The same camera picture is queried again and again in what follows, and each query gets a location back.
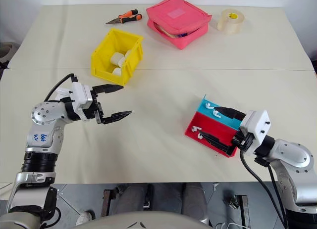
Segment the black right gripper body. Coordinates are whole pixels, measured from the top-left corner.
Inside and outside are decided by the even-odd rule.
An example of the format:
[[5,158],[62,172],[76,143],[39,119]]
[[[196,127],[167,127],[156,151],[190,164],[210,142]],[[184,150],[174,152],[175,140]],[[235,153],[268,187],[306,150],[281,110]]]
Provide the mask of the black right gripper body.
[[244,135],[241,130],[238,130],[231,140],[231,143],[232,143],[231,154],[233,155],[237,148],[246,152],[251,146],[252,142],[253,142],[252,133],[247,133],[246,135]]

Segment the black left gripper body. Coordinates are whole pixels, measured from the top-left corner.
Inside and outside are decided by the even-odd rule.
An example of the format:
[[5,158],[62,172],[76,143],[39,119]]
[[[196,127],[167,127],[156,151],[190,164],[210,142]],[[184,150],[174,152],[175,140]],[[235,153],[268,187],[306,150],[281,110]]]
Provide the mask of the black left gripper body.
[[103,111],[95,94],[90,90],[83,90],[81,97],[81,120],[84,122],[95,119],[97,124],[102,123]]

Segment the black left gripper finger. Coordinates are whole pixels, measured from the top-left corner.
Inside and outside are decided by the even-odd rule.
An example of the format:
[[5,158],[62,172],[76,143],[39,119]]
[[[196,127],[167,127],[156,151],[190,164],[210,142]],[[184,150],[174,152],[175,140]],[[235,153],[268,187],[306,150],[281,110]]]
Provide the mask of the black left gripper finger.
[[132,113],[132,111],[123,111],[123,112],[118,112],[118,113],[114,113],[109,117],[100,117],[98,119],[98,124],[110,124],[110,123],[114,123],[117,121],[122,120],[123,118],[127,117],[128,115],[130,115]]
[[94,94],[111,93],[111,92],[116,92],[118,90],[121,90],[123,88],[124,88],[124,86],[121,86],[121,85],[105,84],[105,85],[99,85],[99,86],[92,87],[92,92]]

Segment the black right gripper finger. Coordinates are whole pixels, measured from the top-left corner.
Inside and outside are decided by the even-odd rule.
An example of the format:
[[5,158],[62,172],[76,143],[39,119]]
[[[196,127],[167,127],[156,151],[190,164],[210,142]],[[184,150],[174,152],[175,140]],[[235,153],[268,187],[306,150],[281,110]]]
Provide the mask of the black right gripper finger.
[[242,121],[246,116],[245,113],[242,113],[238,110],[235,110],[233,108],[228,108],[228,107],[217,106],[217,107],[214,107],[214,110],[218,111],[220,114],[230,119],[237,119],[239,121]]
[[236,148],[236,146],[234,145],[226,145],[222,143],[218,138],[214,137],[213,135],[210,135],[203,131],[199,131],[199,133],[209,144],[223,151],[226,154],[232,154]]

